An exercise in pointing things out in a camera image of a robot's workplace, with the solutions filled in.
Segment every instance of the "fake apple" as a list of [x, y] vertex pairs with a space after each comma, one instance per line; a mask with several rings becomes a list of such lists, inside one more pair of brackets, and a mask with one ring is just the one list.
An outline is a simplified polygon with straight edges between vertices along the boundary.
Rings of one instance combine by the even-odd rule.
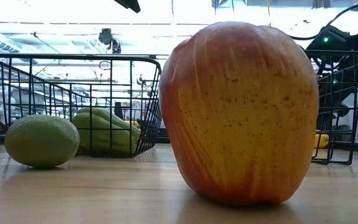
[[167, 133], [186, 183], [232, 206], [278, 204], [313, 152], [318, 84], [286, 34], [218, 22], [180, 43], [159, 83]]

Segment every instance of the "ceiling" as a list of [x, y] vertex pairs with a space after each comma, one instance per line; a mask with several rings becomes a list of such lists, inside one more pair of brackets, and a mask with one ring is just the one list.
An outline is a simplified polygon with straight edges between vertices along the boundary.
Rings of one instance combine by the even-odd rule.
[[[101, 30], [110, 28], [123, 55], [157, 55], [163, 66], [178, 43], [216, 21], [271, 23], [288, 34], [311, 36], [340, 10], [311, 10], [312, 0], [275, 0], [270, 2], [277, 7], [271, 8], [269, 15], [265, 2], [229, 0], [215, 9], [211, 0], [139, 0], [142, 10], [136, 14], [114, 0], [0, 0], [0, 53], [110, 54], [107, 46], [98, 41]], [[299, 44], [305, 47], [308, 42]], [[28, 61], [14, 60], [13, 65], [29, 71]], [[47, 80], [101, 81], [110, 76], [105, 70], [107, 65], [95, 60], [34, 60], [32, 71]], [[141, 75], [143, 79], [153, 79], [155, 66], [135, 62], [130, 68], [129, 62], [114, 62], [112, 79], [128, 83], [131, 70], [132, 82], [136, 83]]]

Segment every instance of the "black wire basket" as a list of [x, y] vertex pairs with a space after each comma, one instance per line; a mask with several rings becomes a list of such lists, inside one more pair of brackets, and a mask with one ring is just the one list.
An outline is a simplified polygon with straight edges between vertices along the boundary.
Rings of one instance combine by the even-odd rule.
[[[94, 72], [96, 75], [94, 80], [68, 80], [65, 77], [52, 77], [48, 80], [39, 77], [39, 74], [48, 67], [47, 64], [44, 68], [40, 66], [44, 61], [58, 62], [49, 66], [61, 67], [75, 67], [87, 62], [88, 66], [84, 64], [81, 66], [85, 69], [98, 66], [102, 72], [108, 73], [108, 76], [104, 76], [104, 79], [98, 78]], [[117, 76], [114, 65], [117, 63], [121, 67], [126, 67], [128, 71], [127, 74], [119, 74], [120, 76], [126, 75], [126, 83], [119, 83], [114, 79]], [[151, 78], [133, 78], [133, 68], [139, 63], [146, 64], [144, 66], [150, 68], [149, 71], [154, 73], [148, 75]], [[3, 121], [6, 124], [6, 130], [15, 120], [32, 114], [59, 116], [72, 122], [77, 112], [85, 108], [89, 110], [89, 123], [86, 124], [87, 128], [77, 128], [80, 134], [83, 133], [85, 138], [89, 138], [87, 140], [89, 143], [86, 149], [81, 145], [79, 154], [94, 157], [135, 157], [155, 146], [162, 122], [158, 105], [158, 81], [161, 66], [150, 56], [0, 54], [0, 66], [2, 95], [7, 96], [3, 98], [3, 105], [6, 105]], [[95, 111], [98, 109], [108, 112], [107, 116], [110, 119], [108, 127], [100, 128], [93, 125], [93, 118], [96, 117]], [[125, 121], [128, 128], [114, 128], [111, 121], [116, 117]], [[122, 131], [129, 132], [128, 147], [124, 149], [125, 146], [120, 146], [118, 153], [114, 139], [121, 136], [119, 132]], [[136, 131], [139, 133], [137, 139], [133, 138]], [[101, 133], [109, 139], [104, 142], [103, 150], [99, 150], [100, 141], [97, 138]]]
[[350, 165], [357, 147], [358, 52], [306, 50], [305, 53], [318, 67], [319, 115], [312, 162]]

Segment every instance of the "wire basket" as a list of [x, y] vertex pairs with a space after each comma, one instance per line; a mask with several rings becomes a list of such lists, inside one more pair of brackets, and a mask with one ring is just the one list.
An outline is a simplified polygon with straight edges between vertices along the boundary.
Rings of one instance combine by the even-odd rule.
[[[139, 64], [142, 64], [143, 76], [148, 72], [149, 78], [134, 78], [135, 65]], [[0, 66], [2, 95], [6, 96], [3, 98], [6, 129], [15, 120], [32, 114], [59, 116], [72, 122], [77, 112], [86, 108], [89, 123], [85, 128], [77, 126], [81, 135], [79, 154], [135, 157], [155, 146], [162, 122], [158, 105], [161, 66], [148, 55], [0, 54]], [[69, 80], [68, 74], [61, 78], [40, 77], [46, 68], [79, 66], [94, 72], [95, 78]], [[100, 75], [95, 67], [100, 68]], [[108, 112], [105, 119], [110, 119], [110, 125], [95, 125], [97, 110]], [[112, 125], [112, 119], [117, 116], [128, 128]], [[133, 138], [135, 132], [140, 136], [138, 139]], [[117, 146], [117, 139], [125, 141], [127, 148], [122, 144]]]
[[358, 52], [306, 50], [305, 53], [319, 67], [316, 72], [319, 115], [312, 162], [350, 165], [357, 145]]

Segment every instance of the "table surface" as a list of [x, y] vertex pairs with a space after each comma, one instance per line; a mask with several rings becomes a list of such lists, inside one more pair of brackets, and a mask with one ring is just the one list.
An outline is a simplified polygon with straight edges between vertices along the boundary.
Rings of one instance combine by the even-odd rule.
[[358, 224], [358, 153], [351, 166], [312, 164], [278, 208], [238, 210], [193, 193], [169, 144], [135, 159], [76, 157], [44, 171], [14, 162], [0, 146], [0, 223]]

